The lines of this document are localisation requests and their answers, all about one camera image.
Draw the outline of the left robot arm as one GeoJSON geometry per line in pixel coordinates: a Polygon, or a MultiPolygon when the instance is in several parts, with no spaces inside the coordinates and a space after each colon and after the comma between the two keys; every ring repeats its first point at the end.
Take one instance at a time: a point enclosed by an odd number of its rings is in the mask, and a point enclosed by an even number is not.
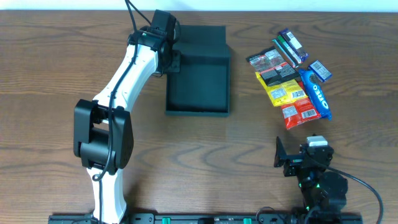
{"type": "Polygon", "coordinates": [[[134,146],[131,113],[149,77],[172,68],[180,24],[156,10],[149,26],[134,28],[126,54],[109,83],[74,108],[73,153],[91,177],[95,208],[91,223],[121,223],[127,203],[123,170],[134,146]]]}

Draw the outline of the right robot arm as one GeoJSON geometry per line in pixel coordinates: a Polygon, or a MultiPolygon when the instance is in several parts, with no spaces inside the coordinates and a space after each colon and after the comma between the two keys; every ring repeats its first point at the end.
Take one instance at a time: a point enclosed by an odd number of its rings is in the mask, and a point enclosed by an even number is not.
{"type": "Polygon", "coordinates": [[[283,167],[286,177],[296,177],[303,196],[305,222],[341,223],[346,205],[348,180],[329,171],[334,149],[323,136],[310,136],[296,155],[288,155],[281,138],[276,138],[274,167],[283,167]]]}

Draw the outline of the yellow Hacks candy bag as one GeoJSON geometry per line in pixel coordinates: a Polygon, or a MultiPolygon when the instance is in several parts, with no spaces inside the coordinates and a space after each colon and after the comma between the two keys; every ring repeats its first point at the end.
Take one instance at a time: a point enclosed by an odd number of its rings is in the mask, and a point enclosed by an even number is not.
{"type": "Polygon", "coordinates": [[[308,97],[303,88],[298,84],[295,79],[283,82],[278,85],[267,86],[259,72],[256,72],[256,77],[265,89],[269,99],[271,100],[272,105],[275,107],[291,104],[296,102],[297,100],[308,97]]]}

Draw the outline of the black red snack packet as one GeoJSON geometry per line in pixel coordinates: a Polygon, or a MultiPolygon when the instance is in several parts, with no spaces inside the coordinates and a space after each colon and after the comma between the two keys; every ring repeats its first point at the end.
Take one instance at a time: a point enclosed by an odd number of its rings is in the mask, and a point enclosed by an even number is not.
{"type": "Polygon", "coordinates": [[[260,74],[267,86],[278,85],[300,76],[298,71],[285,61],[275,47],[250,55],[246,61],[260,74]]]}

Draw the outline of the dark green box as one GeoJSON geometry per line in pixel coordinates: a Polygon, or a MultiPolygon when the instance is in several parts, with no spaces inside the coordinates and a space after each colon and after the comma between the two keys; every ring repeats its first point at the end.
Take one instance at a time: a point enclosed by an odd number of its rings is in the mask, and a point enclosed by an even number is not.
{"type": "Polygon", "coordinates": [[[227,117],[231,54],[225,26],[182,25],[180,71],[167,75],[165,114],[227,117]]]}

